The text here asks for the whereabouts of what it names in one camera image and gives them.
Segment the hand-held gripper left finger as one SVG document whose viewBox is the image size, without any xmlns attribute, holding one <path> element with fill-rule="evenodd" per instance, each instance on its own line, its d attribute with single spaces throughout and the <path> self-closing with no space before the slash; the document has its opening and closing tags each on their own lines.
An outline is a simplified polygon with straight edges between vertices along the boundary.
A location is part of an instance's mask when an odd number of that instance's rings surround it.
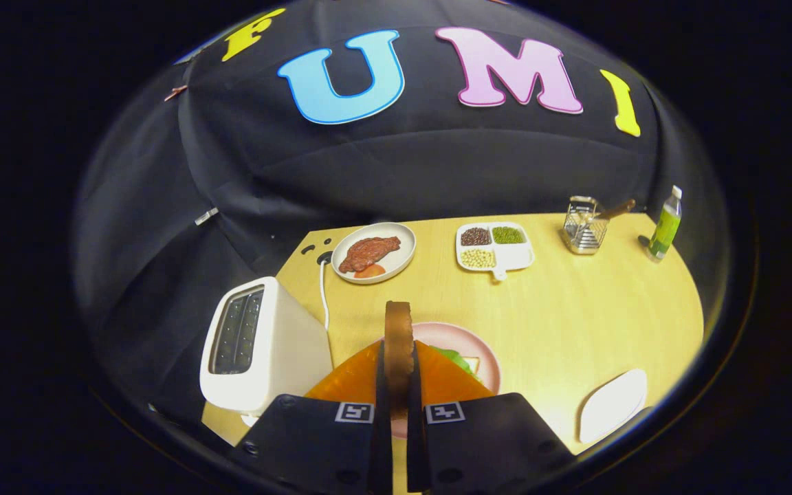
<svg viewBox="0 0 792 495">
<path fill-rule="evenodd" d="M 392 427 L 382 341 L 353 357 L 361 399 L 282 394 L 234 449 L 234 461 L 278 494 L 390 494 Z"/>
</svg>

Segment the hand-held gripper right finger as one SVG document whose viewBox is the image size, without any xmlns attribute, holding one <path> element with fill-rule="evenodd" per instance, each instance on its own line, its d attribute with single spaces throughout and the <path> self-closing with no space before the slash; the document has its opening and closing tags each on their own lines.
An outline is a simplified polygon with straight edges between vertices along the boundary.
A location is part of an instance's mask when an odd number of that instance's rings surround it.
<svg viewBox="0 0 792 495">
<path fill-rule="evenodd" d="M 575 455 L 522 395 L 495 395 L 430 345 L 414 346 L 409 492 L 523 494 L 575 466 Z"/>
</svg>

